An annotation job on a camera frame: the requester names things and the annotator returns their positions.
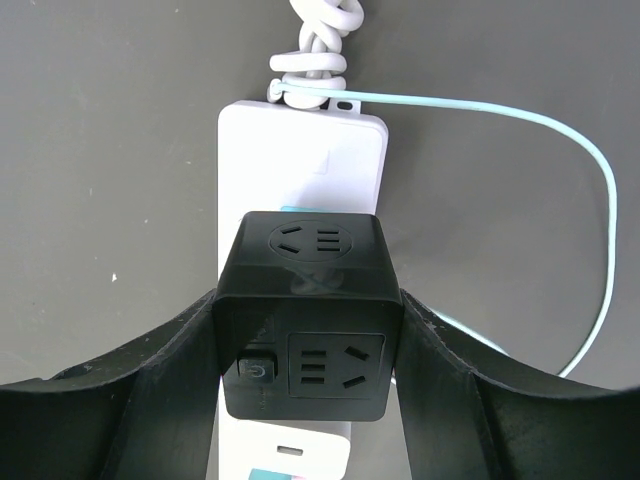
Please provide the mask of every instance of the mounting hole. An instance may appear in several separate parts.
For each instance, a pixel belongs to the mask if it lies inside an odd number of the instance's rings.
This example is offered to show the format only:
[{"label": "mounting hole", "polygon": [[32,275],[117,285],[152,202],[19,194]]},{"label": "mounting hole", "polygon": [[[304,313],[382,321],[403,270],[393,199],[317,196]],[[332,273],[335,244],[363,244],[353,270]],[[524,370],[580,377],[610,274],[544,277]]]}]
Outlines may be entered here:
[{"label": "mounting hole", "polygon": [[337,106],[338,106],[338,109],[344,110],[346,112],[350,112],[351,110],[353,110],[353,103],[345,102],[344,100],[341,102],[338,102]]},{"label": "mounting hole", "polygon": [[277,451],[278,453],[284,453],[285,455],[293,455],[294,457],[301,457],[302,454],[304,453],[304,450],[302,450],[301,448],[284,447],[282,445],[278,445]]}]

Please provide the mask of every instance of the socket holes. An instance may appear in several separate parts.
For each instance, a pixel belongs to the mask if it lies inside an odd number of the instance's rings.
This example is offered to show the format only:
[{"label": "socket holes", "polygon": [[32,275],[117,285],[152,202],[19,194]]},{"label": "socket holes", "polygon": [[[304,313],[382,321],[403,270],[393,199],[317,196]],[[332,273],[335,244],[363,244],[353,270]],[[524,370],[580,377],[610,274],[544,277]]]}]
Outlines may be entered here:
[{"label": "socket holes", "polygon": [[303,372],[324,372],[325,366],[313,363],[303,363],[301,370]]},{"label": "socket holes", "polygon": [[347,380],[346,382],[342,382],[342,385],[344,385],[344,388],[352,388],[366,381],[367,379],[364,378],[364,376],[360,375],[359,377],[352,378],[351,380]]},{"label": "socket holes", "polygon": [[287,235],[289,233],[299,232],[300,230],[302,230],[302,227],[296,226],[296,227],[285,228],[283,230],[280,230],[280,233],[283,235]]},{"label": "socket holes", "polygon": [[354,347],[347,347],[347,349],[344,351],[344,353],[346,353],[347,355],[350,355],[350,356],[352,356],[354,358],[357,358],[358,360],[362,360],[363,362],[366,362],[367,359],[369,358],[369,354],[368,353],[365,353],[362,350],[358,350],[357,348],[354,348]]},{"label": "socket holes", "polygon": [[327,358],[326,350],[303,350],[302,358]]},{"label": "socket holes", "polygon": [[303,385],[324,385],[324,378],[322,377],[302,377],[300,379],[300,383],[302,383]]},{"label": "socket holes", "polygon": [[287,245],[286,243],[281,243],[280,245],[278,245],[278,248],[289,253],[300,253],[299,248],[292,247],[291,245]]},{"label": "socket holes", "polygon": [[304,450],[301,448],[283,447],[278,445],[278,453],[284,453],[285,455],[293,455],[294,457],[301,457]]}]

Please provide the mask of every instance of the coiled cable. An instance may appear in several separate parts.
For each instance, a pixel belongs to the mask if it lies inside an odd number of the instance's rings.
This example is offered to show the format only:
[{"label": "coiled cable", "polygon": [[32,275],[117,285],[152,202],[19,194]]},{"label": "coiled cable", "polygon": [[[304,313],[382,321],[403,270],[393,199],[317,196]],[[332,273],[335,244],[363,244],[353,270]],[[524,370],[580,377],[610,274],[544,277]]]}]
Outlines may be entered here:
[{"label": "coiled cable", "polygon": [[[342,38],[357,30],[364,21],[364,10],[358,0],[289,0],[302,19],[298,36],[299,50],[273,55],[269,66],[274,72],[284,72],[282,81],[301,87],[344,90],[347,82],[340,76],[347,69],[341,54]],[[270,102],[282,94],[267,93]],[[326,97],[285,93],[284,102],[301,110],[318,109]]]}]

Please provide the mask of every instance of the white plastic casing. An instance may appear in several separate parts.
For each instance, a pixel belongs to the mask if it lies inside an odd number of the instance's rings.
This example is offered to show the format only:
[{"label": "white plastic casing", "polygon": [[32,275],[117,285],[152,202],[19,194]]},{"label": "white plastic casing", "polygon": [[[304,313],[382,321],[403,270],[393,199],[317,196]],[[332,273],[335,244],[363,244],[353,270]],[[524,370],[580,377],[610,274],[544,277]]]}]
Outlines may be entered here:
[{"label": "white plastic casing", "polygon": [[[345,111],[339,107],[350,107]],[[240,101],[218,119],[218,276],[250,211],[310,209],[374,214],[388,130],[359,102],[325,111]],[[219,478],[253,468],[307,480],[340,480],[350,452],[348,422],[254,422],[226,412],[220,389]],[[302,450],[301,456],[277,447]]]}]

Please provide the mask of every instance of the light blue cable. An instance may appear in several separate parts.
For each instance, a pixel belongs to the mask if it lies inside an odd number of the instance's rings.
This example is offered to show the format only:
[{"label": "light blue cable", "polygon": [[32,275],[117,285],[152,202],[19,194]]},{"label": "light blue cable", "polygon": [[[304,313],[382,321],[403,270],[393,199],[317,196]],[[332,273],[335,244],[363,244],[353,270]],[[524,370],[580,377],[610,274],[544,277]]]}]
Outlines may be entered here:
[{"label": "light blue cable", "polygon": [[390,103],[395,105],[415,105],[420,107],[433,107],[433,108],[446,108],[452,110],[468,110],[472,112],[485,112],[494,113],[496,115],[502,115],[505,117],[519,118],[527,122],[537,123],[545,127],[549,127],[552,130],[570,138],[578,145],[582,146],[589,154],[594,158],[602,174],[604,175],[605,182],[607,184],[607,192],[609,194],[609,224],[608,224],[608,245],[607,245],[607,278],[604,289],[604,297],[602,299],[602,306],[600,312],[596,317],[596,320],[587,336],[586,340],[571,359],[571,361],[564,367],[558,376],[566,377],[571,371],[580,363],[587,351],[593,345],[604,320],[609,311],[611,305],[611,297],[613,296],[613,283],[616,271],[616,228],[618,221],[618,192],[616,188],[616,180],[611,170],[611,165],[607,161],[603,153],[596,147],[591,140],[574,130],[573,128],[565,125],[558,120],[540,115],[538,113],[528,112],[519,108],[507,107],[504,105],[496,105],[493,103],[474,102],[470,100],[453,100],[447,98],[435,98],[435,97],[417,97],[410,95],[390,95],[384,93],[367,93],[367,92],[352,92],[349,90],[329,90],[319,89],[311,87],[300,87],[297,85],[289,85],[283,82],[272,82],[271,93],[274,96],[281,95],[283,92],[291,92],[303,95],[312,95],[316,97],[335,98],[339,100],[355,100],[361,102],[373,102],[373,103]]},{"label": "light blue cable", "polygon": [[475,338],[479,342],[484,343],[488,347],[493,348],[494,350],[500,352],[501,354],[506,355],[507,357],[509,356],[509,354],[500,345],[498,345],[497,343],[489,340],[487,337],[485,337],[484,335],[476,332],[474,329],[467,327],[464,323],[457,321],[455,318],[450,317],[446,313],[439,312],[438,310],[435,310],[435,309],[433,309],[431,307],[429,307],[429,309],[433,313],[435,313],[438,317],[440,317],[442,320],[444,320],[449,325],[451,325],[452,327],[455,327],[458,330],[463,331],[464,333],[466,333],[470,337]]}]

